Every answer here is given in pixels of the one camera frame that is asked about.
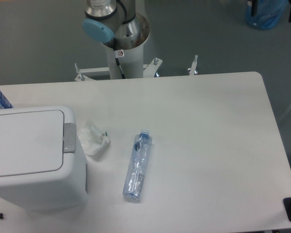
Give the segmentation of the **silver robot arm blue cap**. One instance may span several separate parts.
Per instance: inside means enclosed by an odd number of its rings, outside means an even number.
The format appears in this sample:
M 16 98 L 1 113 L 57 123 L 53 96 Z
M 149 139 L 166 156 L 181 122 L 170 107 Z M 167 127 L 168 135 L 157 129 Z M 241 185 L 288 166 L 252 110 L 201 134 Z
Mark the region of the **silver robot arm blue cap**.
M 113 50 L 129 50 L 142 44 L 141 23 L 134 0 L 87 0 L 83 30 Z

